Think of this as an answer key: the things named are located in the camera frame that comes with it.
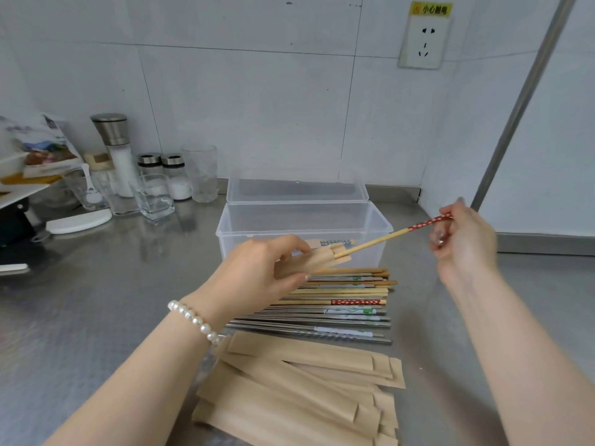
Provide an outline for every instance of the glass cup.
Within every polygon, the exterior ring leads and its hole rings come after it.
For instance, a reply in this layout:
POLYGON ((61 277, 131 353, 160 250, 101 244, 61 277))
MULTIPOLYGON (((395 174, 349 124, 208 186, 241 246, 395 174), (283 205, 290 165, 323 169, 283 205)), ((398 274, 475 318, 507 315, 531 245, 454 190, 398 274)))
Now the glass cup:
POLYGON ((126 216, 139 212, 139 207, 132 197, 119 194, 120 180, 115 171, 100 171, 91 174, 95 189, 108 201, 109 209, 114 216, 126 216))
POLYGON ((87 194, 87 179, 81 169, 65 172, 62 179, 86 210, 97 211, 108 208, 108 202, 101 194, 87 194))
POLYGON ((193 144, 182 147, 186 174, 192 186, 192 198, 197 202, 212 202, 217 198, 217 148, 193 144))
POLYGON ((167 193, 167 179, 162 173, 152 173, 140 175, 130 182, 130 189, 140 212, 152 221, 175 211, 174 200, 167 193))

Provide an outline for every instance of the metal pole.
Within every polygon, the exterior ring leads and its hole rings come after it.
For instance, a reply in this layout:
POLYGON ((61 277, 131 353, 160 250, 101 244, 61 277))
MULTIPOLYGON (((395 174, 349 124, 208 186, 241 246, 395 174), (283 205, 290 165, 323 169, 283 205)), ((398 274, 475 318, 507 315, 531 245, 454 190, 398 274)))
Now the metal pole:
POLYGON ((484 173, 484 176, 481 179, 475 197, 473 198, 473 202, 471 202, 471 208, 475 211, 479 211, 481 203, 486 198, 487 190, 490 188, 492 180, 494 180, 494 176, 502 162, 502 158, 521 122, 527 105, 531 101, 531 97, 533 96, 533 92, 535 92, 535 88, 539 84, 543 71, 546 69, 547 62, 550 60, 554 48, 556 47, 558 38, 566 25, 566 21, 568 20, 568 16, 572 11, 572 6, 574 6, 575 1, 576 0, 560 0, 558 3, 558 8, 552 17, 546 35, 543 37, 543 41, 539 46, 539 51, 537 52, 535 61, 533 61, 533 66, 527 75, 527 79, 519 93, 515 107, 512 109, 510 117, 504 126, 504 130, 502 130, 502 135, 500 136, 500 139, 498 139, 494 155, 492 155, 486 173, 484 173))

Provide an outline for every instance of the pepper grinder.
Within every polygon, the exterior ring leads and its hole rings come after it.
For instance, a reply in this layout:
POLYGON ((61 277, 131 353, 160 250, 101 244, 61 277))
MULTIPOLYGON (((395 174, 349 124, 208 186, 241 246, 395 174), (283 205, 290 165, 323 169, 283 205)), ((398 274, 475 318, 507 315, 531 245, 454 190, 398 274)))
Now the pepper grinder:
POLYGON ((108 112, 94 114, 91 120, 114 162, 118 176, 118 194, 122 197, 132 197, 130 183, 136 180, 138 170, 130 149, 127 117, 124 114, 108 112))

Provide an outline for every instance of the yellow warning label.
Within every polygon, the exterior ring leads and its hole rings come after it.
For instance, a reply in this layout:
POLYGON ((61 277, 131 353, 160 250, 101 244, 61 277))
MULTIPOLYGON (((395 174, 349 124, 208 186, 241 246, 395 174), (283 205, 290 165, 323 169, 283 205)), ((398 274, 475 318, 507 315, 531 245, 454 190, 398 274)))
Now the yellow warning label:
POLYGON ((440 2, 411 2, 409 15, 439 15, 441 17, 450 16, 452 3, 440 2))

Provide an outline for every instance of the white spoon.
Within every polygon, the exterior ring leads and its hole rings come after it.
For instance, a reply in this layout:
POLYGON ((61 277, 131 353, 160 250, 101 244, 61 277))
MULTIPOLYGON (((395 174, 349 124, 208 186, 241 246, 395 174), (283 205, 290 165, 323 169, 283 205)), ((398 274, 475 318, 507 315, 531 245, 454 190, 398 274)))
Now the white spoon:
POLYGON ((80 165, 81 169, 85 173, 85 180, 87 180, 87 194, 85 198, 89 203, 99 203, 103 200, 103 196, 99 193, 97 189, 93 187, 93 182, 91 181, 91 174, 89 173, 89 165, 86 163, 82 163, 80 165))

